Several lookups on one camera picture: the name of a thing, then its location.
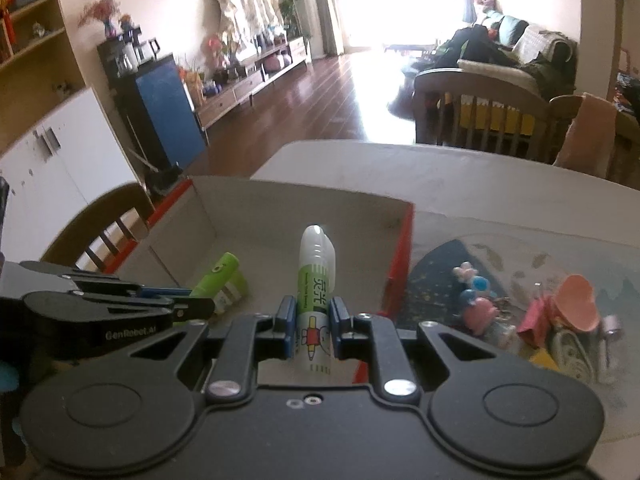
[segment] glue stick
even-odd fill
[[[213,298],[215,313],[225,310],[247,294],[247,284],[238,268],[240,263],[231,253],[224,253],[213,268],[191,291],[196,298]]]
[[[296,380],[300,384],[330,382],[331,332],[328,301],[335,284],[335,250],[320,226],[305,229],[300,242],[296,305]]]

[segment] green label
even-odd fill
[[[329,301],[327,293],[326,268],[320,265],[306,265],[298,273],[298,309],[303,312],[327,313]]]

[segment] cabinet door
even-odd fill
[[[137,181],[93,89],[70,99],[44,119],[42,126],[87,202]]]
[[[166,158],[186,170],[205,145],[173,58],[136,78],[136,84]]]
[[[0,250],[12,262],[39,260],[86,206],[42,133],[40,128],[25,134],[0,158],[0,173],[11,187]]]

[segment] sofa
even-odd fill
[[[458,67],[522,86],[546,100],[574,92],[577,66],[576,44],[560,32],[488,10],[478,14],[477,24],[489,30],[490,38],[517,67],[475,63],[462,57]]]

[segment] blue cabinet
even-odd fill
[[[141,65],[115,88],[134,145],[156,168],[186,169],[205,149],[173,56]]]

